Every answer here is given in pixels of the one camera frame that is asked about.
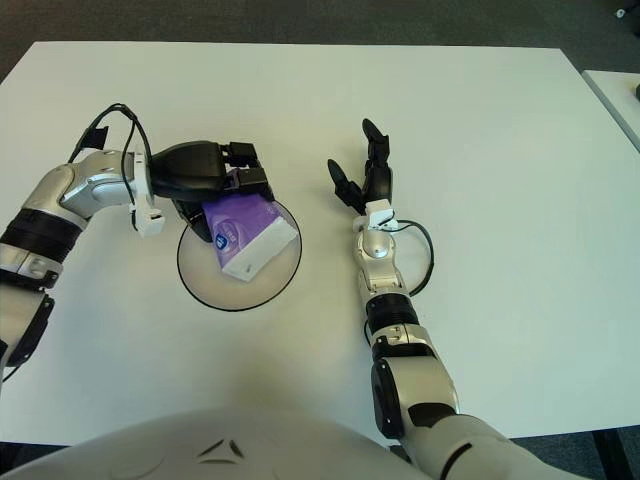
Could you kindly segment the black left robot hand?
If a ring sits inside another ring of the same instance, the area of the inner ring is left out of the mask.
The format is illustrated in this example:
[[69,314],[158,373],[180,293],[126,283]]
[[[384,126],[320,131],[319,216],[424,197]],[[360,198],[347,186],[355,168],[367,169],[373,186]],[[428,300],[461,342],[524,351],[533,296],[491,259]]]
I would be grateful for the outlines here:
[[274,200],[251,143],[201,140],[171,146],[152,156],[150,179],[152,193],[170,199],[179,216],[206,243],[212,237],[204,203],[252,194]]

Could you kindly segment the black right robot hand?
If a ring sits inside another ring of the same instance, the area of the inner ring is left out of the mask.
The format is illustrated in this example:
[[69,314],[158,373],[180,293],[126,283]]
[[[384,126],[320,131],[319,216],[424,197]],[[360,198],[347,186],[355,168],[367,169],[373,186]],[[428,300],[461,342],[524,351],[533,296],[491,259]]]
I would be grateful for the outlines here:
[[358,186],[349,180],[333,159],[327,160],[335,195],[360,215],[365,214],[366,204],[378,200],[392,202],[393,172],[388,164],[390,155],[389,136],[380,132],[369,119],[362,120],[362,130],[367,139],[367,160],[364,166],[364,183]]

